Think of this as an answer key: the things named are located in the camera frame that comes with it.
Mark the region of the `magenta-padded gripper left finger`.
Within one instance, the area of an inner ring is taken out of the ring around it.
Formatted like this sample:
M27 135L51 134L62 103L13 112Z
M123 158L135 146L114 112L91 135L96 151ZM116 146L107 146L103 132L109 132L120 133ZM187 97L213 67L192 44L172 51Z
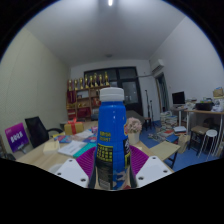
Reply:
M81 187L93 189L96 184L95 147L77 159L68 159L55 175Z

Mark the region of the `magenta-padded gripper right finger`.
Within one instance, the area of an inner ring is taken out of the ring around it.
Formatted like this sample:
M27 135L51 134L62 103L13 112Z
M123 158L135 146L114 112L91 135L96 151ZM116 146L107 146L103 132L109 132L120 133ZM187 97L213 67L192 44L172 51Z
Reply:
M135 146L130 149L132 187L144 187L171 174L169 168L157 156L148 156Z

